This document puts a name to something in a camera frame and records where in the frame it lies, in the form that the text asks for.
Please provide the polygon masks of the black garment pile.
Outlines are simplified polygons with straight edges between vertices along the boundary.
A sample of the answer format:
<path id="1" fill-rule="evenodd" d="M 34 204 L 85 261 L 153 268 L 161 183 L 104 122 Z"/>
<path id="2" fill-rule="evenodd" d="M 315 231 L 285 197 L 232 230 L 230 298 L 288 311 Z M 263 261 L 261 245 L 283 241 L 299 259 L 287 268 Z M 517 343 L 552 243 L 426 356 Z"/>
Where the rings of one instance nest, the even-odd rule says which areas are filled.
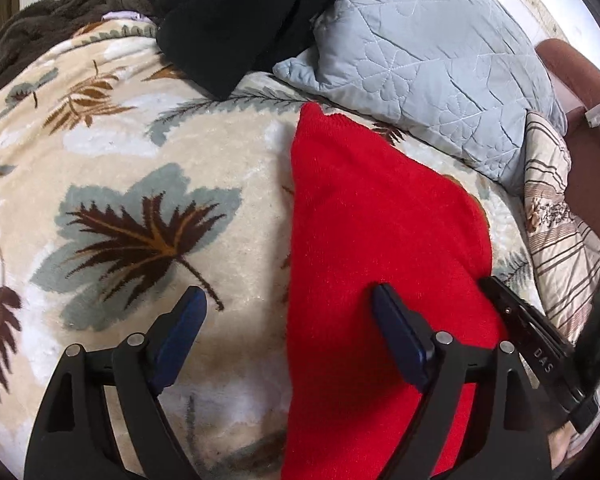
<path id="1" fill-rule="evenodd" d="M 151 0 L 157 44 L 208 96 L 225 100 L 246 73 L 306 50 L 332 0 Z"/>

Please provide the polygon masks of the leaf pattern plush blanket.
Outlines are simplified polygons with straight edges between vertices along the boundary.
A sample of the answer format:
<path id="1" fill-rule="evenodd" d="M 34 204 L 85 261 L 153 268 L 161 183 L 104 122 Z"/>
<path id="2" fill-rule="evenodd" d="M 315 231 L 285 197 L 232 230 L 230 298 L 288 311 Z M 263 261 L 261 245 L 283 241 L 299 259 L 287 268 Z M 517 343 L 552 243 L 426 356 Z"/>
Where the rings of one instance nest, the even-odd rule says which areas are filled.
<path id="1" fill-rule="evenodd" d="M 147 330 L 189 286 L 209 311 L 160 401 L 206 479 L 276 479 L 290 144 L 309 96 L 252 73 L 203 96 L 154 26 L 104 21 L 0 91 L 0 461 L 21 477 L 62 350 Z"/>

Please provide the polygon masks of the striped floral pillow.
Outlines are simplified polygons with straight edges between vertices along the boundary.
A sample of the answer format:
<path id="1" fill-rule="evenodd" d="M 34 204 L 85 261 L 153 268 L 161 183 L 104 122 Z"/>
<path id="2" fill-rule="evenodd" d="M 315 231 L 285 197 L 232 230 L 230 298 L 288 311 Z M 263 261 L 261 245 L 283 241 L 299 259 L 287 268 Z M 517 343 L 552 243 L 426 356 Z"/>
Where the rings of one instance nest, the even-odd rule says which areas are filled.
<path id="1" fill-rule="evenodd" d="M 573 344 L 592 310 L 600 238 L 571 211 L 567 144 L 537 112 L 527 114 L 524 150 L 524 213 L 536 286 L 546 316 Z"/>

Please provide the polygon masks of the red and blue sweater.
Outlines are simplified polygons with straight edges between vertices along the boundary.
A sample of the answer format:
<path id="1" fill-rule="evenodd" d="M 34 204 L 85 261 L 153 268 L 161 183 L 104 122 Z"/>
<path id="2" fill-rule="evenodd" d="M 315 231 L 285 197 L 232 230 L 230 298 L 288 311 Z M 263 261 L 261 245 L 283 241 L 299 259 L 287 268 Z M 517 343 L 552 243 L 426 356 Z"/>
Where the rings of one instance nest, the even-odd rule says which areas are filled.
<path id="1" fill-rule="evenodd" d="M 302 107 L 291 166 L 292 396 L 282 475 L 375 479 L 420 395 L 373 317 L 373 288 L 391 285 L 463 344 L 495 347 L 506 330 L 478 285 L 492 270 L 488 222 L 457 182 L 314 103 Z"/>

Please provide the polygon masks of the brown fleece blanket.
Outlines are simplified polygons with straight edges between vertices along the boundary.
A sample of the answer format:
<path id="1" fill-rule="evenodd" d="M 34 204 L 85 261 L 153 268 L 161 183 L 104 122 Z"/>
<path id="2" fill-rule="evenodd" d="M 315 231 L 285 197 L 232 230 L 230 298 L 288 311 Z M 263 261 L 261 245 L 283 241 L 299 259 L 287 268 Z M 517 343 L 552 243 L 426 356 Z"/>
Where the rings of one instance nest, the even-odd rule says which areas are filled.
<path id="1" fill-rule="evenodd" d="M 0 90 L 42 54 L 87 26 L 158 21 L 157 0 L 40 0 L 0 28 Z"/>

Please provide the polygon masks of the light blue quilted pillow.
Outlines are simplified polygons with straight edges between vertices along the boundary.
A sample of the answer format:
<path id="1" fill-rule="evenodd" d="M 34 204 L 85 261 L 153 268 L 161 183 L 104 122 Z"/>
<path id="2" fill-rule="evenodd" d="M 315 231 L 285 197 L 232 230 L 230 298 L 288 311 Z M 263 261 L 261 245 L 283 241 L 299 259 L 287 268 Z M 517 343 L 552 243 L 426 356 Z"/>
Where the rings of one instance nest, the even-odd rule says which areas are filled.
<path id="1" fill-rule="evenodd" d="M 314 45 L 274 66 L 294 88 L 411 133 L 517 194 L 526 118 L 567 129 L 550 76 L 496 0 L 335 0 Z"/>

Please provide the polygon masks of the pink brown headboard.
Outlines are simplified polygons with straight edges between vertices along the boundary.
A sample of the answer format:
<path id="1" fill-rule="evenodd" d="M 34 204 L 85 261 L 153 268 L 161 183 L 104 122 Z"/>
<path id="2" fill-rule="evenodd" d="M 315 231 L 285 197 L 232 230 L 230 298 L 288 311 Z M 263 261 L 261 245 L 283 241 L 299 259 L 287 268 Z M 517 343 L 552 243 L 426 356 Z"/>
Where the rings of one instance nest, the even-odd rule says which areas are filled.
<path id="1" fill-rule="evenodd" d="M 600 127 L 584 114 L 600 104 L 600 70 L 565 41 L 550 38 L 535 47 L 552 77 L 568 119 L 566 143 L 572 166 L 566 201 L 600 238 Z"/>

